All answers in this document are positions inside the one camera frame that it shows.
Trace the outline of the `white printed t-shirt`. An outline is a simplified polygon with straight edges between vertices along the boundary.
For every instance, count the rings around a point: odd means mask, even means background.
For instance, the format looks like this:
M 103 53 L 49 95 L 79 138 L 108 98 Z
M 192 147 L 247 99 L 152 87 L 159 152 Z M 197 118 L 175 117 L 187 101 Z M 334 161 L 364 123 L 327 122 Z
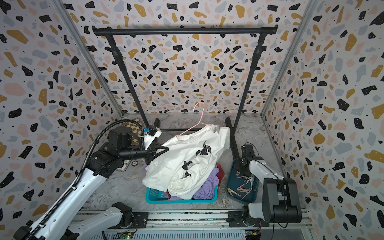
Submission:
M 224 151 L 230 147 L 230 129 L 206 125 L 163 144 L 169 150 L 146 167 L 145 187 L 190 200 L 203 186 Z

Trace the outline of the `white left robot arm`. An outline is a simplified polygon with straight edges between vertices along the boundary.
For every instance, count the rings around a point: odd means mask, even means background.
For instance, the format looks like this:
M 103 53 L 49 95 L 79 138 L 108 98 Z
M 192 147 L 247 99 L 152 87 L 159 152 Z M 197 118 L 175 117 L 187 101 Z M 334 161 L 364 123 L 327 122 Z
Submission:
M 111 227 L 138 228 L 132 208 L 122 202 L 80 224 L 71 223 L 88 198 L 117 169 L 122 168 L 125 161 L 144 159 L 149 164 L 169 150 L 156 142 L 162 134 L 160 128 L 137 126 L 140 127 L 139 134 L 135 134 L 130 127 L 118 124 L 111 124 L 102 130 L 74 182 L 41 218 L 30 226 L 20 227 L 14 239 L 81 240 Z

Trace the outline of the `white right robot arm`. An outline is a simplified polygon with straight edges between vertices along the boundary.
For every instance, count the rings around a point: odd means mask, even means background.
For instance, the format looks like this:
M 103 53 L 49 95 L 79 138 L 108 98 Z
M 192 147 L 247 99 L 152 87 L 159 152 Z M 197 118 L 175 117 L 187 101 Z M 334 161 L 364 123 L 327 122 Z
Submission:
M 257 156 L 255 146 L 245 143 L 242 157 L 235 160 L 235 169 L 249 180 L 258 180 L 263 192 L 260 202 L 249 202 L 242 210 L 241 219 L 246 226 L 257 222 L 267 224 L 298 224 L 302 221 L 302 210 L 295 180 L 285 178 L 272 170 L 263 158 Z

